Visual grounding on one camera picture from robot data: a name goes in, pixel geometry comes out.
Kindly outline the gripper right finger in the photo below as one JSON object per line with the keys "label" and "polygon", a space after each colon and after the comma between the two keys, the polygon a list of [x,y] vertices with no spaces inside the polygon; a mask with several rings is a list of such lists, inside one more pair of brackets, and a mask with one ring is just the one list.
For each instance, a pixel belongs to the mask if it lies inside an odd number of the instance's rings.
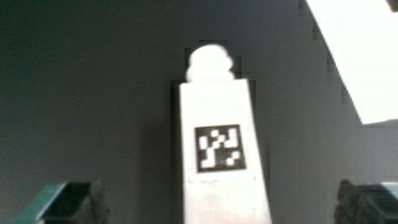
{"label": "gripper right finger", "polygon": [[398,224],[398,182],[340,182],[335,224]]}

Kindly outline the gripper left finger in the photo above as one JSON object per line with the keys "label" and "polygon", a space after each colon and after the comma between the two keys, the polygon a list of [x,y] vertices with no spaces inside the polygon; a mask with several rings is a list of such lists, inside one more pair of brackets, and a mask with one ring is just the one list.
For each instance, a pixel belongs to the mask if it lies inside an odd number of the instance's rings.
{"label": "gripper left finger", "polygon": [[102,182],[47,185],[15,224],[109,224]]}

